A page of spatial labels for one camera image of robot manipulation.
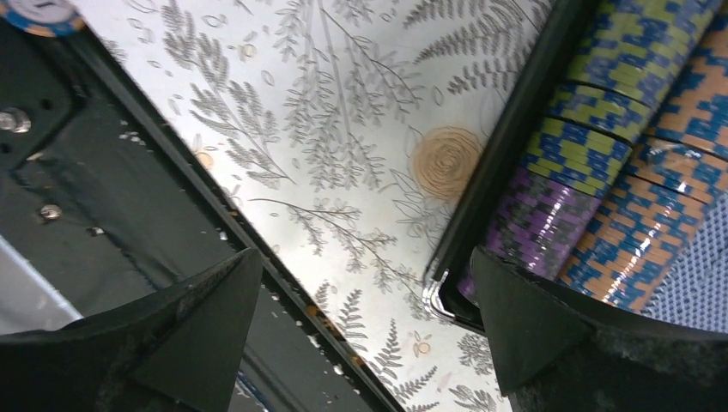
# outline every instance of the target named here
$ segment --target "botanical print paper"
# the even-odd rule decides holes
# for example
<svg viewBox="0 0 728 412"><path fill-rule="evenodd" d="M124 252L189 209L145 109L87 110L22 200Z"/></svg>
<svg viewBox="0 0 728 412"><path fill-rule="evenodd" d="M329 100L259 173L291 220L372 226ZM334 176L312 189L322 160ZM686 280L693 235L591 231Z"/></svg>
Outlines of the botanical print paper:
<svg viewBox="0 0 728 412"><path fill-rule="evenodd" d="M406 410L509 410L422 272L549 0L75 3Z"/></svg>

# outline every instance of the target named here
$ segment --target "metal screw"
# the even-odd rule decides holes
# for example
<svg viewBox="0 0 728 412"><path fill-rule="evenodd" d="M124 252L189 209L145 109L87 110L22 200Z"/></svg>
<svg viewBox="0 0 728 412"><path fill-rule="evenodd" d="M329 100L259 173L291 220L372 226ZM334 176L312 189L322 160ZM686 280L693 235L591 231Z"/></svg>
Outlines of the metal screw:
<svg viewBox="0 0 728 412"><path fill-rule="evenodd" d="M55 204L47 204L46 206L40 208L40 217L42 217L46 221L55 221L57 218L61 217L62 214L63 211L61 210L61 208L59 208Z"/></svg>
<svg viewBox="0 0 728 412"><path fill-rule="evenodd" d="M24 111L8 107L0 111L0 130L26 133L30 130L30 118Z"/></svg>

